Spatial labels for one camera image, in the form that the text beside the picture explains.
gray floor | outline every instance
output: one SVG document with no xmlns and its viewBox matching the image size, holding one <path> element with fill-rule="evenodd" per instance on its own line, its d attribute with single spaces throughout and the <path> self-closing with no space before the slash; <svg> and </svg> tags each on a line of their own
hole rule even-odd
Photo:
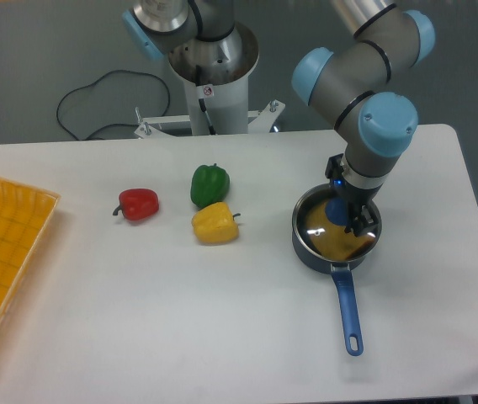
<svg viewBox="0 0 478 404">
<path fill-rule="evenodd" d="M 478 199 L 478 0 L 398 3 L 427 14 L 438 43 L 428 59 L 396 77 L 388 89 L 413 101 L 421 123 L 445 123 L 458 131 Z M 69 141 L 56 124 L 59 100 L 113 69 L 162 77 L 172 91 L 169 114 L 186 114 L 182 90 L 166 63 L 145 60 L 125 33 L 120 15 L 129 6 L 121 0 L 0 3 L 0 143 Z M 287 103 L 283 130 L 328 128 L 299 101 L 289 80 L 312 48 L 343 51 L 353 43 L 329 2 L 236 0 L 236 18 L 254 32 L 261 49 L 250 81 L 251 109 L 278 98 Z M 110 123 L 135 123 L 136 105 L 144 116 L 159 115 L 164 94 L 151 79 L 117 76 L 69 98 L 62 118 L 84 137 Z M 109 130 L 102 136 L 130 137 L 130 130 Z"/>
</svg>

saucepan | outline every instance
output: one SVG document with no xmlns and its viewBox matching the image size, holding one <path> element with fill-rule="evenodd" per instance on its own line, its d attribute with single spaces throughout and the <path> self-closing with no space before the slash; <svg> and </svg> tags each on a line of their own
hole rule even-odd
<svg viewBox="0 0 478 404">
<path fill-rule="evenodd" d="M 352 356 L 359 356 L 364 346 L 351 271 L 377 244 L 381 219 L 376 229 L 366 236 L 346 233 L 344 226 L 334 225 L 327 219 L 327 203 L 335 198 L 336 191 L 329 183 L 306 192 L 293 211 L 292 241 L 295 253 L 306 266 L 332 276 L 340 302 L 346 350 Z M 380 218 L 373 203 L 372 209 Z"/>
</svg>

blue joint cap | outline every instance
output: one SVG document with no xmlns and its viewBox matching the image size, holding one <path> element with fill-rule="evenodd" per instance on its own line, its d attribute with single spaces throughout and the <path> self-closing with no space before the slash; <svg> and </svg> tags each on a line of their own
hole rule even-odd
<svg viewBox="0 0 478 404">
<path fill-rule="evenodd" d="M 130 10 L 125 11 L 122 17 L 125 27 L 127 28 L 127 31 L 129 31 L 130 37 L 136 43 L 142 53 L 153 61 L 162 59 L 164 55 L 158 50 L 149 36 L 147 36 Z"/>
<path fill-rule="evenodd" d="M 421 41 L 420 51 L 418 52 L 418 58 L 416 61 L 416 63 L 418 63 L 432 51 L 433 46 L 435 45 L 435 29 L 432 21 L 420 11 L 409 10 L 404 13 L 415 20 L 415 24 L 418 28 L 418 34 Z"/>
<path fill-rule="evenodd" d="M 295 68 L 291 78 L 291 87 L 306 105 L 310 105 L 310 97 L 317 79 L 332 55 L 333 52 L 326 48 L 311 50 Z"/>
<path fill-rule="evenodd" d="M 409 147 L 417 125 L 414 105 L 394 93 L 373 95 L 358 116 L 358 132 L 364 144 L 387 158 L 399 157 Z"/>
</svg>

black cable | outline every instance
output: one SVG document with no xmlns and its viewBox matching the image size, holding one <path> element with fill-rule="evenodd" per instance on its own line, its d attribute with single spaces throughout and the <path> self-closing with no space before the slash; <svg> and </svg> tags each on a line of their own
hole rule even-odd
<svg viewBox="0 0 478 404">
<path fill-rule="evenodd" d="M 65 131 L 67 132 L 75 141 L 81 141 L 81 140 L 84 140 L 84 141 L 90 141 L 92 139 L 100 139 L 100 140 L 103 140 L 103 138 L 96 138 L 95 135 L 97 135 L 101 130 L 105 130 L 105 129 L 108 129 L 108 128 L 112 128 L 112 127 L 138 127 L 138 125 L 134 125 L 134 124 L 110 124 L 110 125 L 106 125 L 106 126 L 103 126 L 102 128 L 98 128 L 97 130 L 95 130 L 93 133 L 91 133 L 91 135 L 89 135 L 88 137 L 84 138 L 84 139 L 80 139 L 78 136 L 76 136 L 74 133 L 72 133 L 70 130 L 68 130 L 64 125 L 63 123 L 61 122 L 60 120 L 60 108 L 61 108 L 61 105 L 63 104 L 63 101 L 65 101 L 65 99 L 67 97 L 69 97 L 71 94 L 73 93 L 76 93 L 78 91 L 82 91 L 82 90 L 85 90 L 87 88 L 92 88 L 92 87 L 95 87 L 97 84 L 99 84 L 100 82 L 102 82 L 106 77 L 108 76 L 111 76 L 113 74 L 117 74 L 117 73 L 123 73 L 123 74 L 132 74 L 132 75 L 135 75 L 135 76 L 143 76 L 143 77 L 151 77 L 151 78 L 154 78 L 156 80 L 158 80 L 163 86 L 164 86 L 164 89 L 166 90 L 166 93 L 167 93 L 167 103 L 166 103 L 166 108 L 164 109 L 164 111 L 162 112 L 162 114 L 160 116 L 164 116 L 167 114 L 168 110 L 170 109 L 170 102 L 172 101 L 172 98 L 170 96 L 170 88 L 168 87 L 168 85 L 166 84 L 166 82 L 164 82 L 164 80 L 162 80 L 159 76 L 155 76 L 154 74 L 150 74 L 150 73 L 144 73 L 144 72 L 133 72 L 131 70 L 113 70 L 111 72 L 108 72 L 106 74 L 104 74 L 103 76 L 101 76 L 100 78 L 98 78 L 97 80 L 95 80 L 94 82 L 92 82 L 91 84 L 88 84 L 87 86 L 83 86 L 83 87 L 80 87 L 80 88 L 75 88 L 74 90 L 70 91 L 69 93 L 65 94 L 63 96 L 63 98 L 61 99 L 60 103 L 57 105 L 57 108 L 56 108 L 56 120 L 57 120 L 57 123 L 59 124 L 59 126 Z"/>
<path fill-rule="evenodd" d="M 201 86 L 201 77 L 202 77 L 202 67 L 200 65 L 196 65 L 196 76 L 194 78 L 194 84 L 196 87 Z M 209 112 L 207 111 L 207 107 L 205 106 L 205 100 L 203 98 L 198 98 L 199 108 L 204 113 L 205 121 L 207 122 L 207 129 L 209 129 L 210 135 L 216 135 L 215 127 L 213 126 L 213 122 L 211 121 L 211 117 L 209 116 Z"/>
</svg>

warning label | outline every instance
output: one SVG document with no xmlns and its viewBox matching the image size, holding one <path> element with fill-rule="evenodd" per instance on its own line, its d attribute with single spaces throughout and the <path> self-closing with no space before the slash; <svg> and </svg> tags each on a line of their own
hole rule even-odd
<svg viewBox="0 0 478 404">
<path fill-rule="evenodd" d="M 198 98 L 209 98 L 215 95 L 215 90 L 211 84 L 205 84 L 204 86 L 198 86 L 196 93 Z"/>
</svg>

